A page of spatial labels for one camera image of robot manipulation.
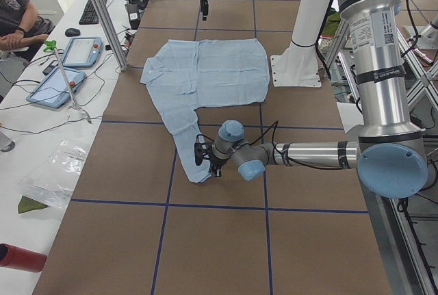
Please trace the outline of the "light blue button shirt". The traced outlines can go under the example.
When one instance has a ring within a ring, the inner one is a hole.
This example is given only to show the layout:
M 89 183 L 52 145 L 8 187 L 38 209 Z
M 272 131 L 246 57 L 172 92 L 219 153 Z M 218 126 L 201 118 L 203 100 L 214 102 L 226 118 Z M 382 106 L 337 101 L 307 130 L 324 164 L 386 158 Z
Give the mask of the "light blue button shirt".
M 200 107 L 248 105 L 265 100 L 270 74 L 261 43 L 245 40 L 169 40 L 147 59 L 140 78 L 193 183 L 210 177 L 209 164 L 195 164 Z

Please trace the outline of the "black keyboard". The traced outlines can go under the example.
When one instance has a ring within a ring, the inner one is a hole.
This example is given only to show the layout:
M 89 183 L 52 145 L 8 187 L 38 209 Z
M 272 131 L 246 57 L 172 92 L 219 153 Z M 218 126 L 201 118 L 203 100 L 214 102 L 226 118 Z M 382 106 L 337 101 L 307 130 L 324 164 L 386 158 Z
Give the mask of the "black keyboard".
M 96 25 L 99 23 L 99 16 L 91 0 L 87 0 L 79 19 L 80 25 Z

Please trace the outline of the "far blue teach pendant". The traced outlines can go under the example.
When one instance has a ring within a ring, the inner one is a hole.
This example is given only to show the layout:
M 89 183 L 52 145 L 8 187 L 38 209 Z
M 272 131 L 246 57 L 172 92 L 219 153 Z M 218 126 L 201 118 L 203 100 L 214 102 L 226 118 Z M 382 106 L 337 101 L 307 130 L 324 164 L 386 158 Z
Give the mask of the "far blue teach pendant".
M 62 65 L 70 68 L 91 67 L 100 57 L 103 42 L 101 37 L 74 37 L 68 42 Z

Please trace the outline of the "blue teach pendant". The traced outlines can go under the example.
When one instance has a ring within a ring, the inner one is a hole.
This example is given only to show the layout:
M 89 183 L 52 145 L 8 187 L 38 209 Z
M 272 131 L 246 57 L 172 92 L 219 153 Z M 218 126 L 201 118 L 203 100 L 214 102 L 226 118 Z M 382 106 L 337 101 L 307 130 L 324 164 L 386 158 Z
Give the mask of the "blue teach pendant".
M 62 65 L 70 68 L 91 67 L 100 57 L 103 42 L 101 37 L 74 37 L 68 42 Z
M 81 70 L 73 68 L 64 68 L 66 77 L 69 83 L 74 86 L 71 88 L 76 92 L 84 81 L 86 74 Z M 70 101 L 70 94 L 68 92 L 66 82 L 60 67 L 55 67 L 31 92 L 26 100 L 29 103 L 36 103 L 50 108 L 59 108 L 65 102 Z

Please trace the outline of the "black computer mouse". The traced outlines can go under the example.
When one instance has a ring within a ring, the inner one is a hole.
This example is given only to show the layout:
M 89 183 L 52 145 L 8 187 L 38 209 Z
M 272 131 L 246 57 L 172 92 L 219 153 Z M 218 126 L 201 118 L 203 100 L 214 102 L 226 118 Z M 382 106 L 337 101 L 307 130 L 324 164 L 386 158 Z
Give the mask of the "black computer mouse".
M 75 37 L 75 36 L 80 36 L 81 31 L 77 28 L 70 27 L 65 30 L 64 34 L 66 37 Z

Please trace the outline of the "metal rod with green clip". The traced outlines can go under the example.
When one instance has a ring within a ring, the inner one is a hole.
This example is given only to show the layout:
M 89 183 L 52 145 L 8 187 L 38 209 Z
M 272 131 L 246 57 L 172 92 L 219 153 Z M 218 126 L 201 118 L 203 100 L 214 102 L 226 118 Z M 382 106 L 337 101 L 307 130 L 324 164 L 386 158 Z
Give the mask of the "metal rod with green clip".
M 69 96 L 70 96 L 70 100 L 71 100 L 71 106 L 70 107 L 73 110 L 76 110 L 78 112 L 81 112 L 81 113 L 85 114 L 87 122 L 89 124 L 92 124 L 92 119 L 91 119 L 89 113 L 87 113 L 87 111 L 85 111 L 85 109 L 82 108 L 77 103 L 75 95 L 73 94 L 72 87 L 70 86 L 70 82 L 69 82 L 68 77 L 66 75 L 66 71 L 65 71 L 65 69 L 64 69 L 64 67 L 62 65 L 62 60 L 61 60 L 60 54 L 59 54 L 58 49 L 56 47 L 56 41 L 55 40 L 45 40 L 44 41 L 44 45 L 45 45 L 45 48 L 43 49 L 44 52 L 52 51 L 55 54 L 55 58 L 57 60 L 57 66 L 61 70 L 64 82 L 66 84 L 66 89 L 68 90 L 68 93 L 69 93 Z

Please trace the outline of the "clear plastic bag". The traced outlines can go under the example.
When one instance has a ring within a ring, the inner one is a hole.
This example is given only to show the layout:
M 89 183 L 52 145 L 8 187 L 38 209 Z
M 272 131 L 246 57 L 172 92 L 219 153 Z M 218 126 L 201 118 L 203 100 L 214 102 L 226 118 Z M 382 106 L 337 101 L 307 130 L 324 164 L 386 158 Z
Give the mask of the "clear plastic bag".
M 89 150 L 88 143 L 63 140 L 39 167 L 21 180 L 18 191 L 48 207 L 66 209 Z

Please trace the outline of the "near blue teach pendant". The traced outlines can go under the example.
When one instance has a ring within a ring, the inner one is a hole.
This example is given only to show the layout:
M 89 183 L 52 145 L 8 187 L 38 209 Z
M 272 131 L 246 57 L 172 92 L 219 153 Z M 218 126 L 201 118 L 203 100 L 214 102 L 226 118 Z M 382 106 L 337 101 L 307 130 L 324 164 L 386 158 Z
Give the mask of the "near blue teach pendant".
M 86 74 L 81 70 L 73 68 L 64 68 L 66 77 L 69 83 L 74 86 L 71 88 L 76 92 L 84 81 Z M 29 103 L 36 103 L 50 108 L 59 108 L 65 102 L 70 101 L 70 94 L 68 92 L 66 82 L 60 67 L 55 67 L 31 92 L 26 100 Z

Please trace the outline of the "seated person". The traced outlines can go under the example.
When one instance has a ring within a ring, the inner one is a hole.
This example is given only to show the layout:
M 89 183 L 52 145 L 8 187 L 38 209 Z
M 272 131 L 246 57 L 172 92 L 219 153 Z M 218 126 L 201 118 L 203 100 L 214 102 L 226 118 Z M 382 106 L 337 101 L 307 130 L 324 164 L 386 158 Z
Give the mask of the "seated person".
M 55 25 L 30 0 L 1 0 L 1 50 L 26 48 L 17 55 L 31 61 Z

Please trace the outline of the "green cloth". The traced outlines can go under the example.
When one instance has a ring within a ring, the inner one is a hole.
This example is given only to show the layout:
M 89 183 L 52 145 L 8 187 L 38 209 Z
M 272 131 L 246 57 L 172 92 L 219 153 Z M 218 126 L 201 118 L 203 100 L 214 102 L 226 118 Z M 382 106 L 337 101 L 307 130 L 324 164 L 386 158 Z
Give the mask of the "green cloth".
M 44 203 L 38 202 L 32 198 L 22 196 L 17 207 L 18 214 L 24 214 L 31 211 L 45 209 L 48 206 Z

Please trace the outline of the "red bottle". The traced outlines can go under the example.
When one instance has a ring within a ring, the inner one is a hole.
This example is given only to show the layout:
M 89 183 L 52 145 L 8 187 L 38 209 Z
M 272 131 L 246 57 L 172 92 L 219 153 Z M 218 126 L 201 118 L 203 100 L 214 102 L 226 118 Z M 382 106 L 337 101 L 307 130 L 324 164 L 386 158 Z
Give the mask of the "red bottle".
M 47 256 L 10 244 L 1 244 L 1 267 L 28 272 L 41 272 Z

